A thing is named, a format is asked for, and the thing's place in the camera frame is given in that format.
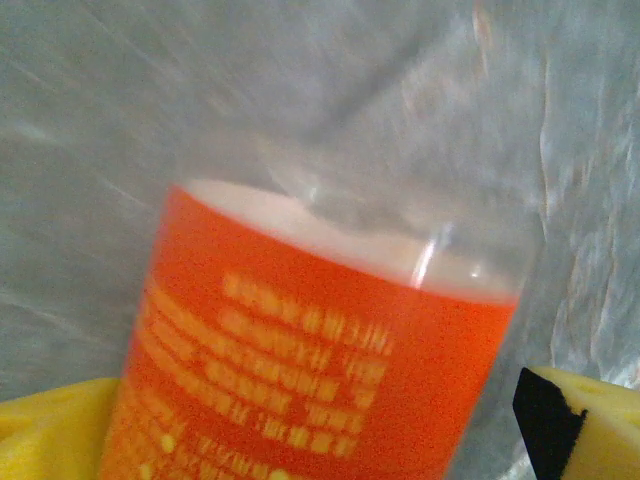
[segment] plastic bag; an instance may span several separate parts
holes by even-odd
[[[389,149],[354,145],[353,175],[471,179],[539,212],[546,247],[451,478],[532,478],[510,408],[522,364],[638,386],[636,3],[380,5],[0,5],[0,398],[119,373],[203,92],[283,133],[361,115]],[[420,115],[387,110],[427,83]]]

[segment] yellow sponge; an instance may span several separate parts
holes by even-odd
[[[95,478],[118,380],[0,403],[0,478]]]
[[[538,480],[640,479],[640,393],[525,368],[513,408]]]

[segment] transparent bottle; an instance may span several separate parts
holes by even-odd
[[[469,185],[398,173],[430,105],[411,80],[309,124],[202,99],[102,479],[445,475],[539,236]]]

